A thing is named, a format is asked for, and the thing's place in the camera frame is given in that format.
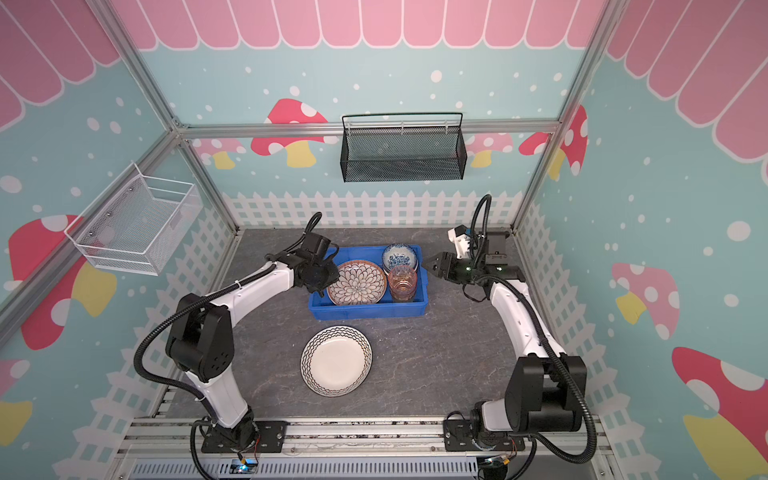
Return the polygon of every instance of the gray marble tabletop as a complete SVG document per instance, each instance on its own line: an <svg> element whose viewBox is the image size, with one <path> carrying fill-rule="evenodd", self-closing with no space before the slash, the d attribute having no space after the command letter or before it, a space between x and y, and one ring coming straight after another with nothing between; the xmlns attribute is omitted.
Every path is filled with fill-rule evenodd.
<svg viewBox="0 0 768 480"><path fill-rule="evenodd" d="M417 244L429 257L452 250L447 229L317 229L341 247ZM300 230L246 230L227 272L226 283L264 263L264 255L290 245ZM520 265L511 239L510 264ZM482 296L477 287L469 287ZM234 329L233 373L256 417L347 415L444 415L468 412L483 399L497 399L515 366L515 351L489 301L473 303L461 287L430 277L424 316L320 322L307 308L306 290L291 289L268 300ZM320 330L348 325L370 341L373 361L366 380L336 398L317 395L299 368L306 343ZM205 414L192 395L179 392L171 418Z"/></svg>

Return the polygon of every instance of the white wire basket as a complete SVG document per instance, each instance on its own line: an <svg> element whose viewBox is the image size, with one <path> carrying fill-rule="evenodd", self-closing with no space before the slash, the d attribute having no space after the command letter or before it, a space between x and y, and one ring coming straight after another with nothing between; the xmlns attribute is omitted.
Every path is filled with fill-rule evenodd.
<svg viewBox="0 0 768 480"><path fill-rule="evenodd" d="M83 222L91 204L65 233L96 268L160 275L203 202L195 184L136 170L95 215Z"/></svg>

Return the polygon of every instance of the pink mushroom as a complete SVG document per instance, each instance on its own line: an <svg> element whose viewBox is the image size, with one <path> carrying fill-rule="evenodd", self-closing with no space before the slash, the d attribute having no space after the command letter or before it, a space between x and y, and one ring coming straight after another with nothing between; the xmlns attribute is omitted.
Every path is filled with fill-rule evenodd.
<svg viewBox="0 0 768 480"><path fill-rule="evenodd" d="M541 132L535 133L526 138L520 145L520 153L523 155L533 155L544 151L548 139L547 134ZM560 180L560 169L563 161L567 158L568 165L571 166L571 173L576 176L581 171L584 164L584 156L587 154L587 111L579 105L576 116L571 122L571 128L565 132L565 139L560 144L557 153L554 155L554 161L549 166L549 177L554 180Z"/></svg>
<svg viewBox="0 0 768 480"><path fill-rule="evenodd" d="M272 108L267 124L325 124L328 121L317 110L309 105L292 98L279 100ZM263 157L275 154L284 147L288 152L288 166L301 168L312 167L317 159L310 151L309 141L321 144L335 144L337 137L285 137L285 138L254 138L250 149Z"/></svg>
<svg viewBox="0 0 768 480"><path fill-rule="evenodd" d="M634 325L647 310L659 337L662 340L669 339L680 318L680 296L669 272L629 263L614 263L612 273L615 282L629 290L629 293L616 299L624 319Z"/></svg>
<svg viewBox="0 0 768 480"><path fill-rule="evenodd" d="M214 165L219 170L235 168L235 163L227 152L246 152L243 144L236 138L197 138L192 142L192 146L204 164L210 165L210 159L213 157Z"/></svg>
<svg viewBox="0 0 768 480"><path fill-rule="evenodd" d="M75 218L74 215L55 215L33 220L11 235L8 254L14 279L5 283L7 290L26 280L64 240L64 228ZM25 343L33 350L52 345L64 331L72 299L82 303L92 316L100 315L117 285L115 275L96 270L85 257L80 258L22 324Z"/></svg>
<svg viewBox="0 0 768 480"><path fill-rule="evenodd" d="M768 472L768 382L693 349L677 347L672 365L685 385L715 411L683 417L696 447L719 478L752 478ZM723 449L722 445L731 445ZM738 462L733 452L738 449Z"/></svg>
<svg viewBox="0 0 768 480"><path fill-rule="evenodd" d="M491 164L491 152L501 151L506 154L515 149L510 134L476 134L466 139L467 152L474 154L471 167L483 168Z"/></svg>

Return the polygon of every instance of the blue plastic crate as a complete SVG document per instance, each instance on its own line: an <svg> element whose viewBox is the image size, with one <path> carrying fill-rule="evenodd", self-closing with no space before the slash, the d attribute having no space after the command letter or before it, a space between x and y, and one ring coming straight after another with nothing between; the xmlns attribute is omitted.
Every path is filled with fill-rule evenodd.
<svg viewBox="0 0 768 480"><path fill-rule="evenodd" d="M399 318L404 316L421 316L427 310L429 296L427 295L427 271L421 268L422 249L418 245L411 245L419 257L419 271L416 272L416 295L412 302L396 303L392 301L392 295L387 286L384 296L378 303L372 305L347 305L338 306L328 298L326 294L320 298L318 293L310 295L310 312L318 320L354 320L364 318ZM343 247L334 257L336 265L350 260L368 260L378 266L382 266L382 253L386 246L382 247Z"/></svg>

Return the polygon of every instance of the white picket fence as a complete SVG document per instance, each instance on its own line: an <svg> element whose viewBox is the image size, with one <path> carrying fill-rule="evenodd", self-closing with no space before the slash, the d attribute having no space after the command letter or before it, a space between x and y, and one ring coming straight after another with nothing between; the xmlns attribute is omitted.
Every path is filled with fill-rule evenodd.
<svg viewBox="0 0 768 480"><path fill-rule="evenodd" d="M298 197L288 193L282 197L270 193L267 197L238 194L232 198L224 194L224 201L241 226L245 227L299 227L317 211L323 212L324 227L428 227L431 225L468 224L472 220L477 203L484 194L474 191L467 196L456 192L452 196L429 192L416 196L413 192L401 196L397 192L386 197L382 192L370 196L363 192L359 197L347 192L340 197L332 192L324 197L317 192L314 197L302 192ZM493 197L491 225L509 225L522 202L522 192L513 197L506 192Z"/></svg>
<svg viewBox="0 0 768 480"><path fill-rule="evenodd" d="M661 461L643 448L645 428L630 419L630 397L616 387L617 371L604 361L605 345L594 340L595 324L584 318L587 306L576 299L578 288L568 282L571 271L563 270L563 256L555 251L557 242L549 239L539 205L531 205L520 230L533 281L544 295L548 318L554 322L554 335L568 353L581 356L589 369L587 403L601 417L622 473L627 479L650 476L657 480Z"/></svg>
<svg viewBox="0 0 768 480"><path fill-rule="evenodd" d="M151 330L176 311L182 296L190 292L207 292L214 279L213 271L221 261L231 236L221 215L215 210L205 209L205 218L197 222L200 231L192 233L191 245L184 244L184 257L172 259L176 263L176 273L166 273L167 287L156 290L157 306L146 309L147 324L134 328L136 343L133 348L121 350L124 360L122 369L107 374L111 385L109 392L91 401L96 411L93 421L89 426L72 432L78 441L73 456L53 464L60 480L103 478L125 437L127 427L134 417L146 416L148 406L159 395L156 383L142 379L134 371L136 347ZM152 342L144 356L147 369L158 375L167 375L173 368L173 363L165 355L165 335Z"/></svg>

